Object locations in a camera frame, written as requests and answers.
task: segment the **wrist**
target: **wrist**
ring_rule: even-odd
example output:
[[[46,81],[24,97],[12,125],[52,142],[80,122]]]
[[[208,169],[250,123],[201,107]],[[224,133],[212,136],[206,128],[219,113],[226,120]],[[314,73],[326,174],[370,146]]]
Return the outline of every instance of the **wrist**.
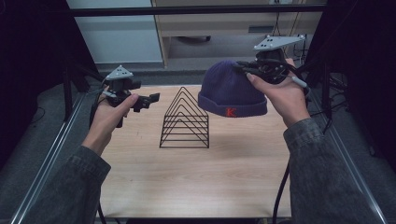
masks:
[[[109,142],[110,142],[110,136],[101,137],[100,135],[97,134],[88,133],[87,137],[84,139],[81,145],[89,148],[98,156],[101,156],[103,151],[105,150],[105,147]]]
[[[285,122],[286,126],[289,128],[293,124],[303,120],[303,119],[310,119],[311,116],[309,115],[308,111],[304,111],[300,114],[293,114],[292,116],[289,116],[287,118],[283,118],[283,121]]]

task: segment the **wooden table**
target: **wooden table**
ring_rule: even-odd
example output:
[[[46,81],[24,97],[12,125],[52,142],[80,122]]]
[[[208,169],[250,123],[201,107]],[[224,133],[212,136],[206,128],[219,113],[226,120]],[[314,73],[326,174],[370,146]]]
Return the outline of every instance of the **wooden table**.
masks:
[[[201,86],[186,86],[195,96]],[[282,118],[209,115],[210,148],[160,148],[163,118],[180,86],[142,87],[160,101],[130,112],[103,158],[112,169],[102,187],[106,217],[271,217],[289,158]],[[279,206],[290,217],[287,183]]]

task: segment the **sleeve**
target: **sleeve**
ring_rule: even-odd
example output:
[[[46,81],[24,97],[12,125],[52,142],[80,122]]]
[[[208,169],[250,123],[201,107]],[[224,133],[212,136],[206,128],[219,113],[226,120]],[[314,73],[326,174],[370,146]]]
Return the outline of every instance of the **sleeve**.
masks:
[[[93,223],[109,171],[110,165],[101,157],[79,147],[47,180],[22,223]]]
[[[293,223],[382,223],[313,119],[289,127]]]

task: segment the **red logo patch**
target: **red logo patch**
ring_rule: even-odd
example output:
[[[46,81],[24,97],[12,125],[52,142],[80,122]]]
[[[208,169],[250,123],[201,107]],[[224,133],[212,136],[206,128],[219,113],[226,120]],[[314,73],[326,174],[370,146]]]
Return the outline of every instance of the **red logo patch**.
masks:
[[[233,113],[235,112],[236,108],[227,107],[225,110],[225,116],[229,118],[236,118],[236,115]]]

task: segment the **knit beanie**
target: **knit beanie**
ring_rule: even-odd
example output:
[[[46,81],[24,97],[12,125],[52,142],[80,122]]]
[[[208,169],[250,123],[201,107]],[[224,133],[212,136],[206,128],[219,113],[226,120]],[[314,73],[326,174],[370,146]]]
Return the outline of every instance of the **knit beanie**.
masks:
[[[236,62],[221,61],[205,72],[198,106],[228,118],[265,115],[267,100],[264,94],[253,87],[244,73],[235,71],[233,64]]]

